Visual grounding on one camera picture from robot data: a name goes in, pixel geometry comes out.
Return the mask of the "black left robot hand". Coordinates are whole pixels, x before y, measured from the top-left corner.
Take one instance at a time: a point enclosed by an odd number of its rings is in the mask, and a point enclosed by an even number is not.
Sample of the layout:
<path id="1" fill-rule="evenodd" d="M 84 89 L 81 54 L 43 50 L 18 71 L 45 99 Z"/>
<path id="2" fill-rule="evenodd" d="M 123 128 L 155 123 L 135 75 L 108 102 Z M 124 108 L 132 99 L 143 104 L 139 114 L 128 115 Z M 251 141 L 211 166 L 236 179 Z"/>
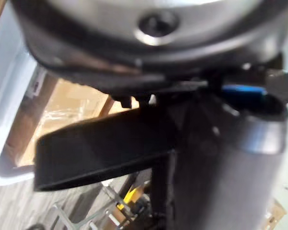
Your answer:
<path id="1" fill-rule="evenodd" d="M 249 69 L 209 58 L 127 79 L 132 109 L 85 120 L 36 144 L 36 191 L 56 191 L 152 169 L 154 192 L 253 193 L 275 179 L 288 112 L 264 88 L 282 53 Z"/>

